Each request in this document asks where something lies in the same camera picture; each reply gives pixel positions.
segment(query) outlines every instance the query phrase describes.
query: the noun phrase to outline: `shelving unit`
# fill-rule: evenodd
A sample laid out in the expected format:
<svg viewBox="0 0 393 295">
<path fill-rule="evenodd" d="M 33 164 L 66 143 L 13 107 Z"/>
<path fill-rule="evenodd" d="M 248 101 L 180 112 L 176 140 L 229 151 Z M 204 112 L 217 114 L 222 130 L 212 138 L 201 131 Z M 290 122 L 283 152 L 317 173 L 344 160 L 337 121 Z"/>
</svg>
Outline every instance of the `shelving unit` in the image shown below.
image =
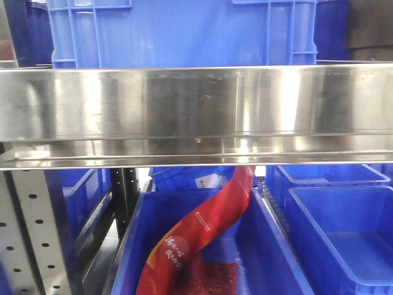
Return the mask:
<svg viewBox="0 0 393 295">
<path fill-rule="evenodd" d="M 15 52 L 3 68 L 30 65 Z M 134 167 L 393 162 L 393 63 L 2 69 L 0 106 L 1 262 L 14 294 L 96 295 L 95 272 L 111 294 Z M 112 168 L 113 187 L 74 243 L 57 169 L 87 167 Z M 119 244 L 103 255 L 113 220 Z"/>
</svg>

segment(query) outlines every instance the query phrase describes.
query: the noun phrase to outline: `blue plastic crate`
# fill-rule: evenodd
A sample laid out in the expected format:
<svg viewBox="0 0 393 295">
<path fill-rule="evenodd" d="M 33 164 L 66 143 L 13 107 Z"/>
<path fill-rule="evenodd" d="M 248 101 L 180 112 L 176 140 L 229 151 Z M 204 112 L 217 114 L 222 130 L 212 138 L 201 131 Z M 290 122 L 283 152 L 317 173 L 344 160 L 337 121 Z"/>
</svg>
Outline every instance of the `blue plastic crate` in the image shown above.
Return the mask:
<svg viewBox="0 0 393 295">
<path fill-rule="evenodd" d="M 386 175 L 391 179 L 390 186 L 393 186 L 393 164 L 391 163 L 375 163 L 369 164 L 375 170 L 381 172 L 383 175 Z"/>
<path fill-rule="evenodd" d="M 153 247 L 218 189 L 151 192 L 140 197 L 111 295 L 135 294 Z M 238 294 L 314 294 L 259 195 L 243 217 L 202 250 L 203 259 L 239 265 Z"/>
<path fill-rule="evenodd" d="M 152 167 L 149 176 L 158 191 L 223 187 L 232 178 L 233 166 Z"/>
<path fill-rule="evenodd" d="M 53 41 L 47 5 L 45 3 L 26 1 L 26 14 L 36 64 L 50 64 L 53 53 Z"/>
<path fill-rule="evenodd" d="M 319 60 L 349 60 L 346 48 L 349 0 L 319 0 L 315 18 L 315 44 Z"/>
<path fill-rule="evenodd" d="M 89 215 L 111 186 L 108 169 L 60 170 L 63 193 L 71 223 L 77 237 Z"/>
<path fill-rule="evenodd" d="M 387 186 L 391 181 L 362 164 L 269 166 L 266 179 L 271 201 L 284 216 L 291 187 Z"/>
<path fill-rule="evenodd" d="M 315 64 L 317 0 L 47 0 L 55 68 Z"/>
<path fill-rule="evenodd" d="M 291 189 L 290 240 L 321 295 L 393 294 L 393 189 Z"/>
</svg>

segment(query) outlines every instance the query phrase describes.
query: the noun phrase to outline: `red packaging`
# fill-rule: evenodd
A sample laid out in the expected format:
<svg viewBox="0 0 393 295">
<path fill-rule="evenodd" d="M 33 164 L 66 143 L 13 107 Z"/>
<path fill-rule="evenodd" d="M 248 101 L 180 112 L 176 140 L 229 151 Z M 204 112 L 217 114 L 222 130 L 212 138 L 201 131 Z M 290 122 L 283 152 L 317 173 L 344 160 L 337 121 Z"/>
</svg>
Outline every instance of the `red packaging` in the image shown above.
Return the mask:
<svg viewBox="0 0 393 295">
<path fill-rule="evenodd" d="M 254 166 L 236 167 L 218 194 L 179 221 L 157 243 L 147 258 L 136 295 L 169 294 L 180 270 L 246 211 L 254 171 Z"/>
</svg>

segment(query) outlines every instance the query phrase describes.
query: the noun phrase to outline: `metal rack post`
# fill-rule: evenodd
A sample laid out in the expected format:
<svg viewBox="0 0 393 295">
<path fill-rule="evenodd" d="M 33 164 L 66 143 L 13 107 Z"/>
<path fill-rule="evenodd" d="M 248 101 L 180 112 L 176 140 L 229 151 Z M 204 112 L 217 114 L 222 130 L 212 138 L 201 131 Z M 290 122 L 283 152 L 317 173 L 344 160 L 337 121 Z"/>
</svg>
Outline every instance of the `metal rack post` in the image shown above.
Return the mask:
<svg viewBox="0 0 393 295">
<path fill-rule="evenodd" d="M 57 171 L 13 171 L 46 295 L 80 295 L 82 282 Z"/>
<path fill-rule="evenodd" d="M 39 270 L 10 172 L 0 172 L 0 255 L 13 294 L 43 295 Z"/>
</svg>

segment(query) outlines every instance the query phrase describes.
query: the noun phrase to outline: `white label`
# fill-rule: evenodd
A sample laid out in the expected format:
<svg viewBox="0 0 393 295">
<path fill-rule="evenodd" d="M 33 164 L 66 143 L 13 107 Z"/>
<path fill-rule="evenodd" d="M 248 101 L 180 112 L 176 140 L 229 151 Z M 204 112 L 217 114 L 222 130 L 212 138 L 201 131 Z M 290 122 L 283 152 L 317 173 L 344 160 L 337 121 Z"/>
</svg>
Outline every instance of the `white label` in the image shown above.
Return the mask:
<svg viewBox="0 0 393 295">
<path fill-rule="evenodd" d="M 199 177 L 195 180 L 196 186 L 199 189 L 212 189 L 213 187 L 222 187 L 226 185 L 228 179 L 225 176 L 218 174 L 210 174 Z"/>
</svg>

